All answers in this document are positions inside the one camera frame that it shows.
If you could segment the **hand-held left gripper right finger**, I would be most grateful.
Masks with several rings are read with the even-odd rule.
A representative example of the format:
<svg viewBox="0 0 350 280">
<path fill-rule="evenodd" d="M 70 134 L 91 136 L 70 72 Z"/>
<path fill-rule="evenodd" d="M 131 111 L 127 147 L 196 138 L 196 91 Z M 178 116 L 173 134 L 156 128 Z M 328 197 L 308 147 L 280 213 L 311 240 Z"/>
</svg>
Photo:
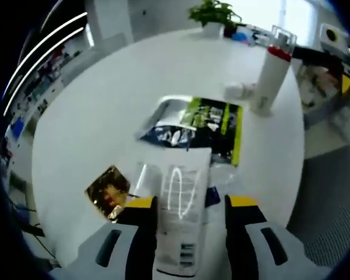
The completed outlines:
<svg viewBox="0 0 350 280">
<path fill-rule="evenodd" d="M 317 279 L 303 243 L 269 222 L 250 197 L 225 196 L 226 248 L 232 279 Z"/>
</svg>

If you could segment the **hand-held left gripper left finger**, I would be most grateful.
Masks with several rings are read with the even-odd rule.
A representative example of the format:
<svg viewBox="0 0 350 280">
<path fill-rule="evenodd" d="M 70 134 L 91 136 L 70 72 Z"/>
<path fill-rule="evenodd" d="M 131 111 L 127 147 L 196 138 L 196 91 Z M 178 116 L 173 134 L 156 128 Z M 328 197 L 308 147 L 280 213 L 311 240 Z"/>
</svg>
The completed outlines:
<svg viewBox="0 0 350 280">
<path fill-rule="evenodd" d="M 118 215 L 86 239 L 67 266 L 72 279 L 152 279 L 156 231 L 156 196 L 134 198 Z"/>
</svg>

